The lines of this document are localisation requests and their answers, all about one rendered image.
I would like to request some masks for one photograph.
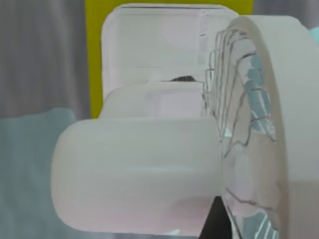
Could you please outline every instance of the gray fabric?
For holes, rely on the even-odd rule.
[[[306,26],[319,26],[318,0],[254,0],[253,14],[289,15]]]
[[[90,117],[84,0],[0,1],[0,117]]]

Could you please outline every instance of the yellow mat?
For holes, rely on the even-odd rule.
[[[251,14],[253,0],[138,0],[137,3],[220,4],[239,14]],[[129,0],[85,0],[91,116],[97,118],[103,105],[100,39],[106,16]]]

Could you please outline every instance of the desk fan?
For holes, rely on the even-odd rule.
[[[71,125],[53,156],[64,223],[198,236],[221,196],[233,238],[318,237],[319,52],[296,19],[129,4],[102,51],[100,117]]]

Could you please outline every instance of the yellow border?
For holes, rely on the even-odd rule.
[[[138,3],[220,4],[239,14],[252,12],[253,0],[138,0]],[[106,16],[129,0],[85,0],[91,116],[97,118],[103,106],[100,39]]]

